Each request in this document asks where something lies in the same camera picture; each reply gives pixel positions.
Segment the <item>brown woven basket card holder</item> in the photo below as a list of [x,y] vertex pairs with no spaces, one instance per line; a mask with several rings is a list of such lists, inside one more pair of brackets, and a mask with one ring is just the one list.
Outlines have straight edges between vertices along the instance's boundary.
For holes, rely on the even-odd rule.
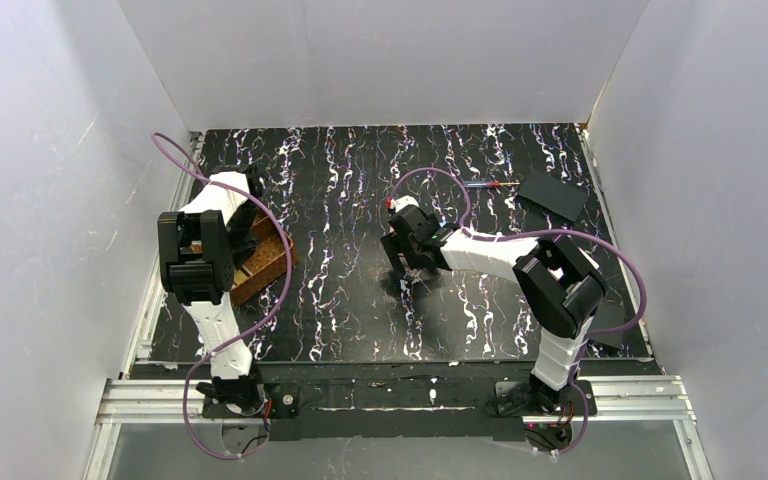
[[255,253],[234,273],[230,298],[239,306],[287,272],[286,251],[274,224],[263,213],[255,216],[251,231],[258,239]]

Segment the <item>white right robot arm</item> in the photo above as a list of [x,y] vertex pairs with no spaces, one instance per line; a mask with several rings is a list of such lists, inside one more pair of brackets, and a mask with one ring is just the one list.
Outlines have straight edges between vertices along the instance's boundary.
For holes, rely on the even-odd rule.
[[444,223],[403,197],[387,203],[389,231],[381,239],[391,265],[408,270],[472,271],[517,284],[541,329],[533,388],[561,393],[578,370],[579,351],[607,284],[567,237],[482,241]]

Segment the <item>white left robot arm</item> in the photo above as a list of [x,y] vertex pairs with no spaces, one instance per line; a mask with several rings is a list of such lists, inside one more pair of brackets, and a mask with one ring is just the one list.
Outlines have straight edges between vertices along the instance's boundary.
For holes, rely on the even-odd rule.
[[158,217],[160,278],[193,319],[210,354],[211,382],[197,386],[219,403],[249,408],[263,401],[261,379],[240,334],[231,290],[235,273],[255,253],[252,225],[259,208],[242,193],[263,193],[255,166],[220,166],[188,204]]

